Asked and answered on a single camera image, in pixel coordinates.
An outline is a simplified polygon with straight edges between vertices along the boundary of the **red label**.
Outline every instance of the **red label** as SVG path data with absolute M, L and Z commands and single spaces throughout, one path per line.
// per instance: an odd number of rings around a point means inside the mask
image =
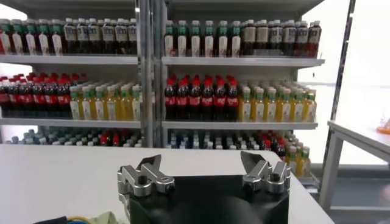
M 165 97 L 165 105 L 166 106 L 172 106 L 176 104 L 176 99 L 174 96 L 172 97 Z
M 213 98 L 212 97 L 202 97 L 202 106 L 204 107 L 210 107 L 213 105 Z
M 191 106 L 199 106 L 200 105 L 200 96 L 190 97 L 190 105 Z
M 235 98 L 227 98 L 227 105 L 229 107 L 237 107 L 238 106 L 238 99 L 237 99 L 237 97 L 235 97 Z
M 214 106 L 216 107 L 224 107 L 225 106 L 226 97 L 215 97 L 214 98 Z
M 178 97 L 176 98 L 176 104 L 179 106 L 185 106 L 188 104 L 188 97 Z

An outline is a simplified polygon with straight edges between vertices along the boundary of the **cola bottle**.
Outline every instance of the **cola bottle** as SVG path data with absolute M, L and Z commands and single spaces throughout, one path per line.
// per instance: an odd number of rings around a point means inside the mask
M 193 80 L 193 87 L 190 91 L 190 120 L 198 121 L 201 118 L 200 115 L 200 95 L 202 91 L 200 90 L 200 80 Z
M 225 102 L 226 102 L 225 83 L 223 79 L 218 79 L 217 88 L 214 94 L 215 119 L 217 121 L 226 120 Z

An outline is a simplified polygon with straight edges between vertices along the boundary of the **shelf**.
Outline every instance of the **shelf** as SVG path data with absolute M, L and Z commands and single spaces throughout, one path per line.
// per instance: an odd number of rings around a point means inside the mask
M 137 65 L 137 57 L 0 55 L 0 63 L 24 65 Z
M 164 65 L 205 65 L 205 66 L 278 66 L 309 68 L 325 63 L 315 58 L 198 58 L 163 57 Z
M 1 118 L 0 125 L 37 125 L 55 127 L 140 128 L 139 121 L 84 121 L 61 119 Z
M 203 129 L 203 130 L 314 130 L 318 126 L 318 123 L 163 121 L 162 126 L 164 128 L 171 128 L 171 129 Z

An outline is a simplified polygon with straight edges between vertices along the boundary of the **bottle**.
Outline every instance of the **bottle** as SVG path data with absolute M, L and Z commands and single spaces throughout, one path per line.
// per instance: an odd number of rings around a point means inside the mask
M 227 56 L 227 21 L 219 22 L 218 30 L 218 57 Z
M 137 54 L 137 24 L 136 19 L 131 18 L 130 24 L 127 27 L 127 33 L 129 34 L 129 54 L 136 55 Z
M 254 54 L 254 44 L 256 40 L 256 28 L 252 19 L 248 20 L 247 26 L 244 29 L 244 55 Z
M 213 120 L 214 90 L 211 79 L 205 80 L 205 87 L 202 91 L 202 119 L 204 121 Z
M 240 29 L 240 21 L 233 22 L 232 29 L 232 45 L 230 47 L 232 58 L 238 58 L 239 53 L 241 51 L 241 29 Z
M 205 57 L 211 58 L 214 56 L 214 27 L 211 20 L 206 21 L 205 28 Z
M 83 18 L 79 18 L 79 23 L 77 25 L 77 39 L 79 40 L 79 53 L 89 54 L 90 38 L 88 36 L 88 26 L 85 24 L 85 19 Z
M 191 36 L 191 55 L 200 56 L 200 23 L 199 20 L 193 21 L 193 31 Z
M 168 20 L 165 24 L 164 35 L 165 56 L 176 56 L 176 50 L 174 46 L 173 22 L 171 20 Z
M 193 80 L 193 87 L 190 91 L 190 120 L 199 121 L 201 119 L 200 112 L 200 96 L 202 95 L 202 90 L 200 89 L 200 80 Z
M 319 26 L 319 21 L 314 22 L 314 26 L 309 29 L 309 37 L 307 43 L 307 54 L 310 58 L 316 58 L 318 54 L 318 44 L 321 37 L 322 29 Z
M 111 19 L 104 19 L 103 25 L 104 53 L 115 54 L 115 29 L 111 25 Z
M 17 55 L 24 55 L 29 52 L 26 41 L 26 33 L 20 19 L 11 20 L 13 25 L 12 40 Z
M 178 45 L 178 51 L 179 57 L 186 57 L 187 54 L 187 45 L 188 45 L 188 40 L 187 40 L 187 22 L 185 20 L 179 20 L 179 35 L 177 37 L 177 45 Z
M 56 56 L 62 56 L 64 53 L 66 53 L 66 44 L 61 21 L 59 19 L 53 19 L 52 23 L 53 33 L 51 39 L 53 41 L 54 53 Z
M 276 89 L 270 87 L 268 89 L 268 100 L 264 104 L 264 121 L 275 122 L 276 102 L 275 102 Z
M 268 48 L 269 28 L 265 19 L 257 22 L 256 28 L 256 44 L 255 48 L 259 50 L 266 50 Z
M 79 50 L 77 40 L 77 29 L 73 23 L 73 19 L 66 18 L 66 24 L 63 26 L 66 40 L 66 49 L 68 54 L 76 54 Z
M 290 110 L 291 110 L 291 105 L 289 102 L 290 99 L 290 89 L 284 89 L 283 94 L 282 94 L 282 100 L 278 103 L 277 105 L 277 121 L 278 122 L 289 122 L 289 117 L 290 117 Z
M 118 25 L 115 27 L 115 36 L 118 43 L 118 54 L 129 54 L 129 37 L 127 27 L 124 25 L 124 19 L 118 19 Z
M 291 103 L 290 122 L 302 122 L 303 105 L 302 105 L 303 90 L 298 89 L 295 94 L 295 100 Z

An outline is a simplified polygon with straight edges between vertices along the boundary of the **white label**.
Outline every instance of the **white label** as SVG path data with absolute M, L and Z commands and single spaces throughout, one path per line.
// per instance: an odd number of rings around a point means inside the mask
M 241 37 L 234 36 L 232 38 L 232 58 L 238 58 L 239 57 L 240 46 L 241 46 Z
M 298 103 L 295 105 L 295 122 L 300 122 L 302 121 L 302 110 L 303 110 L 303 106 L 301 103 Z
M 199 57 L 200 55 L 200 37 L 191 37 L 191 54 L 193 57 Z
M 282 122 L 288 122 L 290 117 L 291 106 L 289 103 L 283 104 L 282 108 Z
M 256 104 L 256 122 L 262 122 L 264 116 L 264 104 Z
M 39 42 L 41 44 L 42 55 L 50 55 L 48 37 L 43 33 L 39 34 Z
M 83 101 L 83 111 L 84 111 L 84 119 L 92 120 L 91 105 L 88 101 Z
M 205 57 L 212 58 L 214 51 L 214 38 L 212 36 L 207 36 L 205 38 Z
M 53 39 L 53 45 L 54 45 L 54 51 L 56 56 L 62 56 L 62 42 L 61 42 L 61 36 L 54 34 L 52 36 Z
M 178 48 L 179 48 L 179 57 L 185 57 L 186 55 L 186 47 L 187 47 L 187 37 L 179 36 L 178 37 Z
M 164 42 L 165 42 L 165 56 L 173 57 L 174 56 L 173 37 L 172 36 L 165 36 Z
M 23 43 L 19 34 L 14 33 L 12 35 L 13 45 L 15 45 L 16 54 L 23 55 Z
M 115 103 L 112 101 L 107 102 L 108 119 L 110 121 L 116 121 L 116 108 Z
M 268 42 L 268 27 L 259 27 L 256 29 L 256 42 L 267 43 Z
M 80 120 L 80 111 L 79 111 L 79 104 L 76 101 L 71 101 L 71 111 L 72 111 L 72 117 L 74 120 Z
M 10 38 L 6 33 L 0 33 L 0 39 L 5 54 L 12 54 Z
M 97 113 L 97 118 L 99 121 L 104 120 L 104 107 L 103 107 L 103 102 L 101 101 L 96 101 L 96 113 Z
M 224 58 L 227 55 L 227 37 L 219 37 L 219 47 L 218 47 L 219 57 Z
M 35 38 L 31 34 L 26 35 L 27 40 L 27 46 L 29 48 L 30 55 L 36 55 L 37 54 L 37 45 L 35 44 Z

